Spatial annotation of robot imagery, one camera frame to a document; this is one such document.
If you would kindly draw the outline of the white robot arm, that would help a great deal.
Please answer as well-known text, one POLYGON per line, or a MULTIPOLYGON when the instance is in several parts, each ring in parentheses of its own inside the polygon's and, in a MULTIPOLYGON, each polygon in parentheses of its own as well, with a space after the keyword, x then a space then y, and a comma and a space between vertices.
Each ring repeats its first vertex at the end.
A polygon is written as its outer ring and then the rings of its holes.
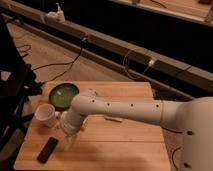
POLYGON ((67 135, 75 135, 89 115, 157 125, 183 134, 180 171, 213 171, 213 97, 187 102, 143 99, 108 99, 91 89, 80 92, 60 118, 67 135))

